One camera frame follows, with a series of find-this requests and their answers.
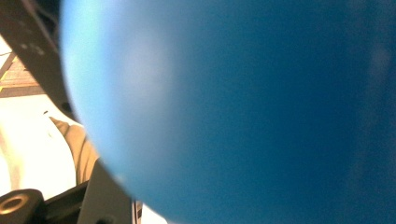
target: brown object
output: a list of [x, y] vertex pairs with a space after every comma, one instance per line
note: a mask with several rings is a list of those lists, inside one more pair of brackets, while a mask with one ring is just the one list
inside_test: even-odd
[[76, 167], [77, 184], [90, 179], [93, 166], [99, 158], [92, 143], [88, 140], [85, 130], [77, 125], [69, 125], [66, 122], [50, 118], [61, 134], [72, 152]]

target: wooden floor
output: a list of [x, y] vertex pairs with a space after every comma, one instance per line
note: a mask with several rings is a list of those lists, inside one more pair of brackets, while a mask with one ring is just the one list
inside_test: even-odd
[[5, 66], [6, 72], [0, 74], [0, 98], [45, 94], [18, 57]]

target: metal ring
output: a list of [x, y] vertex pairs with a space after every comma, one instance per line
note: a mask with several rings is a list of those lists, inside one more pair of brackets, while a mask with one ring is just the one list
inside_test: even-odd
[[29, 197], [26, 194], [17, 194], [3, 201], [2, 203], [0, 203], [0, 215], [6, 215], [17, 211], [18, 209], [22, 208], [28, 200]]

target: beige fabric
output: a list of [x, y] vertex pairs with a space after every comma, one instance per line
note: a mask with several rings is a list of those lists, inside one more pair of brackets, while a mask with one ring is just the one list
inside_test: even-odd
[[76, 167], [77, 184], [90, 179], [93, 166], [98, 159], [92, 143], [88, 140], [85, 130], [77, 125], [69, 125], [66, 122], [50, 118], [59, 129], [72, 152]]

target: blue plastic surface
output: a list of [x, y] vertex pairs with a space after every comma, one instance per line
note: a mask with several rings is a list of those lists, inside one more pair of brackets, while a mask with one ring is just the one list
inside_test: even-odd
[[396, 2], [64, 1], [80, 120], [180, 223], [394, 223]]

